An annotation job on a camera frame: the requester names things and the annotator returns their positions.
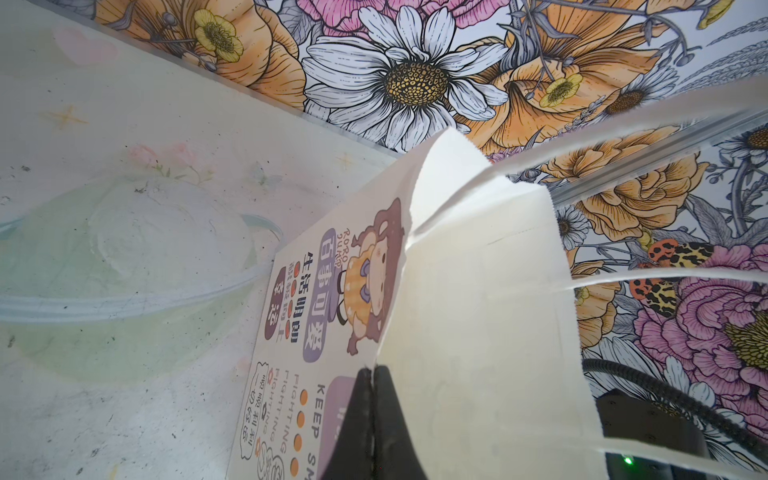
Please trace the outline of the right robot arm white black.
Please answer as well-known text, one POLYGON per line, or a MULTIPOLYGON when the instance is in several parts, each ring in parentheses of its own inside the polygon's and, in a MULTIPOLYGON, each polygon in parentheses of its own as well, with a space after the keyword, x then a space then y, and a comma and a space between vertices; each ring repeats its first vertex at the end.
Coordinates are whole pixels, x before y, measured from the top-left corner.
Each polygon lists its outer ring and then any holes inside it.
MULTIPOLYGON (((659 403, 630 397, 614 389, 596 400, 607 438, 637 440, 707 458, 703 433, 679 413, 659 403)), ((620 479, 706 480, 709 474, 646 458, 608 453, 608 475, 620 479)))

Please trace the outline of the white printed paper bag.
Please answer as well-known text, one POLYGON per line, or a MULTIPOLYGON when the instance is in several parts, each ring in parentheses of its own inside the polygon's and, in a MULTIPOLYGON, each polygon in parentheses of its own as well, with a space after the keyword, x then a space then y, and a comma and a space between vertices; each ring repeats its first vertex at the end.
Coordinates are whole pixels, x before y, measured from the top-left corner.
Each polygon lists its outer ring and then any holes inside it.
POLYGON ((388 167, 281 250, 271 284, 289 294, 288 264, 335 263, 337 235, 400 203, 378 341, 347 352, 332 326, 333 282, 312 278, 296 344, 262 335, 254 350, 231 479, 317 479, 329 468, 359 371, 394 377, 408 432, 427 475, 444 479, 602 479, 603 437, 580 364, 573 284, 552 197, 510 176, 601 140, 675 121, 721 122, 763 111, 763 76, 708 87, 564 134, 491 164, 446 130, 388 167))

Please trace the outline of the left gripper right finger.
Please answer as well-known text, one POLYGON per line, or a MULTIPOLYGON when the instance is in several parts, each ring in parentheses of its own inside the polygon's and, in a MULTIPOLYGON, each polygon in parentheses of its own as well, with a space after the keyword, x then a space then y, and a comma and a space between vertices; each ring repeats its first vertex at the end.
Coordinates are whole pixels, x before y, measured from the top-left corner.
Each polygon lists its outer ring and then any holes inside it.
POLYGON ((373 373, 373 467, 379 480, 426 480, 397 396, 391 372, 379 365, 373 373))

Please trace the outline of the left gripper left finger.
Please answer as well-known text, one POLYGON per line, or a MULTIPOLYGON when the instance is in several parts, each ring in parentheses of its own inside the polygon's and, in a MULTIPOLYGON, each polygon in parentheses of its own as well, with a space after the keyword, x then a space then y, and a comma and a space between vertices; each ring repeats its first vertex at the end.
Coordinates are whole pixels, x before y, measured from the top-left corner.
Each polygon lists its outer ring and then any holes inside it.
POLYGON ((338 439, 322 475, 323 480, 374 478, 373 374, 361 369, 356 377, 338 439))

